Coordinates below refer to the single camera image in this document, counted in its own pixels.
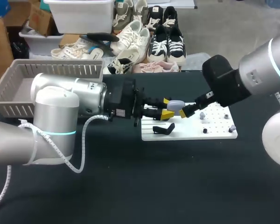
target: white storage bin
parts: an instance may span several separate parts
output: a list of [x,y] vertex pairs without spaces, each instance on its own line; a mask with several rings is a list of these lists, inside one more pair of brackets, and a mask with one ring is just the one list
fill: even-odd
[[114,0],[44,0],[62,34],[111,33]]
[[19,36],[23,37],[27,42],[30,52],[34,55],[51,55],[51,50],[59,48],[59,43],[63,38],[61,36],[42,36],[42,35],[29,35],[29,29],[24,28],[19,32]]

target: white pegboard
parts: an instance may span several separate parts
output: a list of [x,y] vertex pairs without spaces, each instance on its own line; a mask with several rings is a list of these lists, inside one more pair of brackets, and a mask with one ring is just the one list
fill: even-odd
[[[205,114],[205,118],[200,120],[200,113]],[[175,129],[170,135],[154,134],[153,126],[168,128],[175,123]],[[206,140],[206,139],[235,139],[238,132],[228,132],[231,125],[234,125],[228,107],[221,107],[218,103],[210,104],[204,110],[196,111],[189,118],[181,118],[179,115],[170,118],[169,121],[153,120],[143,117],[141,119],[141,135],[143,141],[170,141],[170,140]]]

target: pink sneaker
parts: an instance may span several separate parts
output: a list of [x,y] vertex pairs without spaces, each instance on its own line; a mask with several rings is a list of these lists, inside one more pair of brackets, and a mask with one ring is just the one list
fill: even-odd
[[136,64],[133,66],[133,73],[159,73],[159,72],[178,72],[179,67],[176,62],[151,62],[147,64]]

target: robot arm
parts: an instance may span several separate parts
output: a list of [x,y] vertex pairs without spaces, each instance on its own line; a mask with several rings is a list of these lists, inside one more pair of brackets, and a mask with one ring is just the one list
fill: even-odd
[[[66,160],[74,150],[78,115],[134,118],[135,126],[142,116],[158,120],[174,116],[164,110],[167,104],[163,100],[147,98],[143,89],[138,90],[134,79],[116,79],[107,88],[102,82],[40,73],[32,82],[30,95],[35,105],[33,125],[50,136]],[[144,109],[145,104],[158,109]],[[33,130],[0,122],[0,164],[55,165],[64,161]]]
[[[217,101],[230,106],[251,95],[273,94],[280,89],[280,36],[244,56],[234,70],[227,59],[216,55],[203,64],[203,76],[210,91],[184,107],[181,117],[190,117]],[[266,123],[262,141],[269,156],[280,164],[280,110]]]
[[234,70],[226,58],[216,55],[203,64],[210,91],[194,105],[184,107],[181,117],[190,117],[213,102],[230,106],[251,95],[272,94],[280,89],[280,36],[244,56]]

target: sneaker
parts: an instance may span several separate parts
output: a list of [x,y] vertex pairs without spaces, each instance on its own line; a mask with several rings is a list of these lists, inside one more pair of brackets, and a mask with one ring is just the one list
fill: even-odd
[[115,34],[118,34],[124,27],[131,22],[133,14],[134,3],[133,0],[124,0],[123,2],[116,2],[115,4],[115,19],[112,26]]
[[173,6],[169,6],[166,8],[164,12],[164,22],[163,26],[167,29],[171,29],[173,26],[178,27],[178,21],[177,21],[177,11]]
[[151,38],[147,60],[149,62],[166,61],[167,58],[167,32],[165,27],[158,26]]
[[163,8],[160,6],[150,7],[148,9],[148,19],[146,28],[153,34],[155,29],[163,23]]
[[132,21],[139,20],[142,22],[143,25],[146,25],[147,17],[148,17],[148,4],[146,0],[138,0],[133,11]]
[[75,43],[66,44],[65,46],[74,49],[81,48],[81,49],[89,50],[92,46],[94,46],[94,44],[87,40],[79,38]]
[[134,39],[134,33],[139,33],[142,30],[142,23],[139,20],[130,22],[119,34],[118,42],[112,42],[110,47],[113,49],[113,54],[119,55],[123,50],[128,49]]
[[137,49],[124,50],[104,68],[103,74],[125,74],[138,61],[139,56]]
[[186,61],[186,55],[182,33],[178,27],[172,27],[168,36],[167,62],[176,62],[178,66],[182,66]]
[[51,50],[51,55],[53,59],[92,59],[87,52],[88,51],[85,49],[73,49],[65,46],[62,49],[58,48]]
[[128,49],[136,48],[139,51],[139,59],[136,63],[143,62],[149,47],[150,33],[147,28],[143,28],[139,34],[134,33],[134,40]]
[[133,73],[160,73],[160,72],[178,72],[179,67],[176,62],[152,62],[147,64],[137,64],[133,66]]

